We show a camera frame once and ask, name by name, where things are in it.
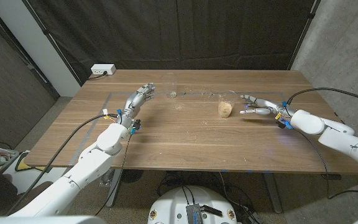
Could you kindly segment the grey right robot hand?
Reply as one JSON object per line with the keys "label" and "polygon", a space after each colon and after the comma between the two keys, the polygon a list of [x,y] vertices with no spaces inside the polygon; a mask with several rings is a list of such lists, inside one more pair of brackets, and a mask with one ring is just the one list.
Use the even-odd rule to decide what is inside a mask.
{"label": "grey right robot hand", "polygon": [[290,108],[288,105],[283,106],[263,98],[256,98],[250,95],[241,95],[240,98],[246,103],[246,108],[241,110],[240,114],[274,114],[279,118],[291,118],[296,112],[295,109]]}

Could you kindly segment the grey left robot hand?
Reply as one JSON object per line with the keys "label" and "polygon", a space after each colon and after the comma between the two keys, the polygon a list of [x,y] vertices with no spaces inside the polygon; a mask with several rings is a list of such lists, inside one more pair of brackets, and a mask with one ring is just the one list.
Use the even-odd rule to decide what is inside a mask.
{"label": "grey left robot hand", "polygon": [[123,125],[127,129],[132,126],[134,118],[140,111],[141,106],[151,100],[155,94],[154,83],[148,83],[141,86],[137,91],[133,92],[126,100],[117,123]]}

